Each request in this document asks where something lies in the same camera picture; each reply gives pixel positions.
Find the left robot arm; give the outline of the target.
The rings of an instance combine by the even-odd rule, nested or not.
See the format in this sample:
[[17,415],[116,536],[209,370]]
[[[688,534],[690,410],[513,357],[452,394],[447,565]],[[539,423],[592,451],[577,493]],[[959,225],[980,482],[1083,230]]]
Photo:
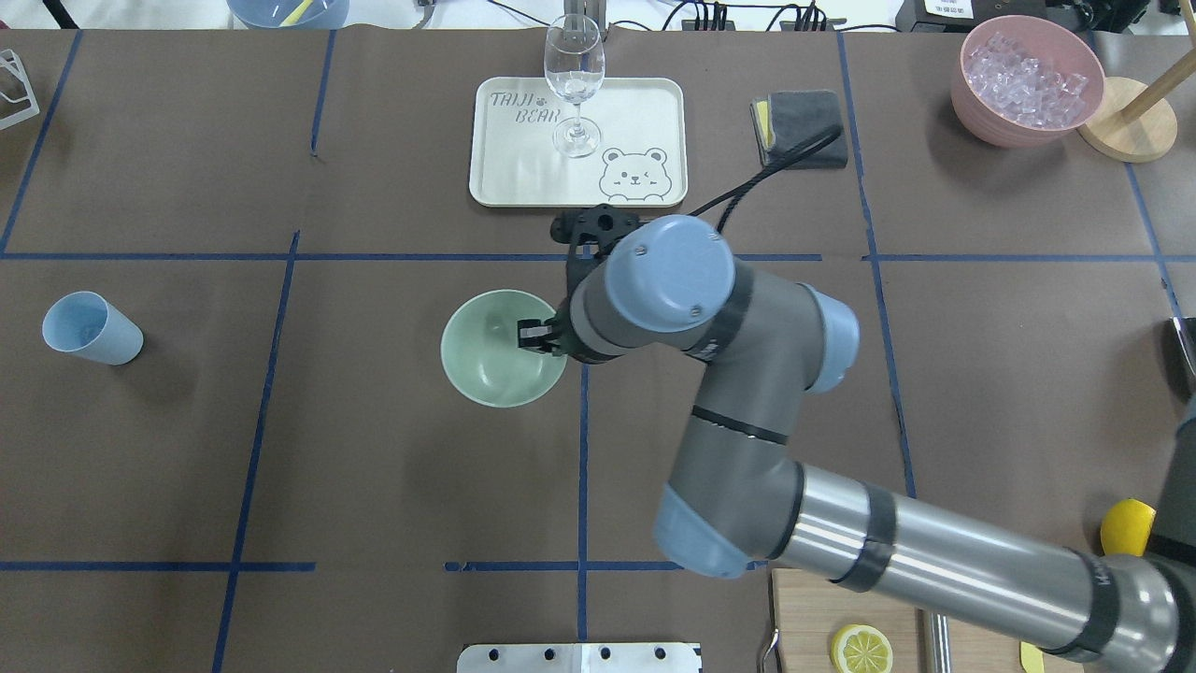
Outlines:
[[[627,348],[581,369],[581,402],[533,405],[549,429],[582,414],[574,570],[588,638],[701,640],[713,669],[748,668],[763,608],[733,591],[763,587],[752,561],[823,563],[840,585],[867,524],[835,534],[817,487],[841,484],[846,515],[866,515],[868,487],[892,494],[893,536],[877,592],[954,613],[953,599],[991,570],[1012,588],[974,612],[1008,616],[1015,640],[1058,649],[1092,612],[1090,528],[1121,494],[1192,526],[1192,504],[1166,497],[1184,408],[1157,345],[1171,307],[1151,253],[960,256],[875,261],[860,230],[846,251],[801,253],[812,224],[738,214],[726,246],[748,243],[752,306],[736,348],[759,371],[736,372],[721,418],[765,440],[710,426],[713,460],[696,492],[714,495],[722,536],[743,553],[736,579],[667,569],[653,527],[684,451],[704,371],[672,345]],[[1025,600],[1014,589],[1039,585]]]

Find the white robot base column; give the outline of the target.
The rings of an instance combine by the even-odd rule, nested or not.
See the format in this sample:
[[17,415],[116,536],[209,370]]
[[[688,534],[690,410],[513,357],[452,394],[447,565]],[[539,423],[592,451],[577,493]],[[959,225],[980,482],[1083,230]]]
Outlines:
[[457,672],[702,672],[701,646],[685,642],[475,644]]

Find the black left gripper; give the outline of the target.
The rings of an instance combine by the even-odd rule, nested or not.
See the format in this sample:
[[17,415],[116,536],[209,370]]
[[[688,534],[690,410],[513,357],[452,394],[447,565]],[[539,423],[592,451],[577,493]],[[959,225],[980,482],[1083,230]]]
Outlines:
[[545,322],[517,320],[517,345],[521,350],[584,361],[585,342],[568,312],[557,312]]

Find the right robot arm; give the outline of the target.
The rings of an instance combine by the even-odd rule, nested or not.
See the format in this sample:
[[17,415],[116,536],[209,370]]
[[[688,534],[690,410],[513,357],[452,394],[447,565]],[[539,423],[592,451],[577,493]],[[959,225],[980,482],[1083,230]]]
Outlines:
[[1155,507],[1147,553],[1195,565],[1195,397],[1174,432],[1174,454]]

